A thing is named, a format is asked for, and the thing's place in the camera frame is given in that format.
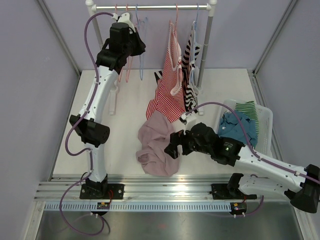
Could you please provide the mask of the red striped tank top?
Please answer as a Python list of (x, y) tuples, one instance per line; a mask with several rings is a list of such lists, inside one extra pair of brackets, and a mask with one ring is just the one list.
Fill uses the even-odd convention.
[(146, 117), (150, 118), (155, 111), (162, 113), (171, 123), (177, 121), (186, 111), (183, 94), (182, 51), (173, 22), (169, 23), (162, 77), (157, 81), (154, 99), (148, 103)]

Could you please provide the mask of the pink wire hanger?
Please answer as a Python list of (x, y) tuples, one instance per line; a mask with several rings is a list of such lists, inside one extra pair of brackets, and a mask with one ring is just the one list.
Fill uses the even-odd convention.
[[(118, 22), (119, 20), (119, 17), (121, 16), (119, 13), (118, 13), (118, 9), (117, 9), (117, 4), (115, 4), (115, 14), (116, 14), (116, 22)], [(119, 76), (118, 76), (118, 79), (117, 81), (120, 83), (121, 82), (121, 79), (122, 79), (122, 70), (120, 70), (120, 73), (119, 73)]]
[(131, 72), (131, 68), (132, 68), (132, 62), (133, 62), (133, 57), (129, 56), (127, 58), (127, 68), (126, 68), (126, 72), (125, 72), (125, 81), (128, 83), (129, 82), (129, 78), (130, 78), (130, 72)]
[(182, 49), (179, 43), (178, 34), (178, 20), (179, 20), (179, 7), (177, 4), (174, 5), (175, 20), (169, 21), (169, 32), (167, 40), (167, 49), (165, 55), (164, 68), (167, 72), (167, 79), (172, 84), (181, 85), (183, 80), (182, 73)]

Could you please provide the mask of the teal blue tank top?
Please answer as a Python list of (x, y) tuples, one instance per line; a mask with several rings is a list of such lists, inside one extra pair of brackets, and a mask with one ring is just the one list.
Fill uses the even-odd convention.
[[(253, 148), (256, 147), (258, 143), (258, 134), (256, 132), (256, 123), (253, 119), (250, 119), (244, 113), (235, 110), (240, 122), (246, 132), (247, 138)], [(241, 128), (241, 125), (232, 112), (225, 112), (219, 121), (219, 126), (217, 130), (219, 137), (232, 138), (237, 141), (247, 144), (247, 139)]]

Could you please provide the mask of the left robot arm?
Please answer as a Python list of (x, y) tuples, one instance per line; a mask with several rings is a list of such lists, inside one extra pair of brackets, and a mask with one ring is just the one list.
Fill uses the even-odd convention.
[(114, 87), (129, 56), (139, 56), (145, 52), (136, 27), (129, 22), (115, 22), (109, 30), (102, 49), (93, 61), (95, 77), (81, 112), (71, 115), (72, 129), (81, 138), (88, 151), (89, 173), (81, 186), (80, 199), (111, 199), (114, 190), (122, 190), (124, 185), (108, 186), (105, 168), (105, 143), (110, 136), (110, 128), (102, 124), (107, 98)]

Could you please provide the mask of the mauve pink tank top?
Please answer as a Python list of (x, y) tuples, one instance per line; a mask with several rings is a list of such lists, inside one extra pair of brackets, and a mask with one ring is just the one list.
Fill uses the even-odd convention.
[(179, 159), (165, 153), (165, 148), (170, 143), (170, 134), (173, 132), (172, 123), (157, 110), (139, 129), (137, 138), (141, 143), (141, 150), (135, 155), (146, 174), (171, 177), (178, 172)]

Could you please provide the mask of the green striped tank top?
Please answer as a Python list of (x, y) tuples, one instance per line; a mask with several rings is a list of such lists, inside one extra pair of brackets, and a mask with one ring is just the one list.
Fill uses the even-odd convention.
[(255, 102), (254, 101), (247, 101), (243, 103), (237, 102), (235, 104), (235, 109), (239, 112), (244, 113), (251, 120), (255, 121), (256, 133), (259, 134), (260, 126), (259, 126), (259, 119), (258, 119), (258, 113), (257, 113)]

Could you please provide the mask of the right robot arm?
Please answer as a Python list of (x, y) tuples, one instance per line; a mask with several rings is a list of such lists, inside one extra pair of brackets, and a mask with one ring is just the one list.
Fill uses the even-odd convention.
[(246, 177), (233, 173), (227, 185), (227, 193), (236, 199), (245, 195), (262, 195), (283, 198), (307, 213), (315, 214), (320, 202), (320, 168), (309, 164), (306, 167), (288, 164), (254, 151), (249, 145), (229, 137), (218, 136), (204, 123), (190, 130), (170, 134), (165, 153), (173, 159), (192, 152), (209, 155), (221, 165), (244, 168), (258, 174)]

